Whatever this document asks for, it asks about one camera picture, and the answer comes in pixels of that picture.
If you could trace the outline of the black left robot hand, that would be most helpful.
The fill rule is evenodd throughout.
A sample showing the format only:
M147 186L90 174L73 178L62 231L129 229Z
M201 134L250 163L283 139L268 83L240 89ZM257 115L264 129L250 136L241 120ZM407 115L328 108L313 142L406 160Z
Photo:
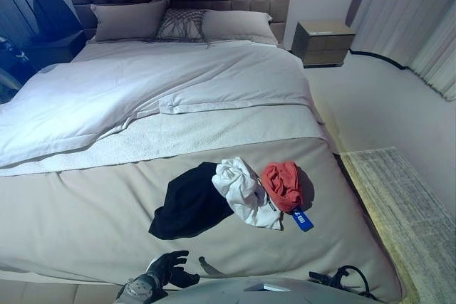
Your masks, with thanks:
M146 274L152 276L160 288L163 288L168 283L178 288L196 285L200 281L200 276L188 273L183 267L187 262L189 253L187 250L164 253L150 263Z

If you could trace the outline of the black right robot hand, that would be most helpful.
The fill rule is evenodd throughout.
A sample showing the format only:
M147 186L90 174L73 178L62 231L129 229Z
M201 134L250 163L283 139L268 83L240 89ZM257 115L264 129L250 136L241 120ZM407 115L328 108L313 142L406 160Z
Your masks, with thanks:
M341 285L341 277L338 275L328 276L322 273L309 271L310 280L315 283L327 285L331 287L339 287Z

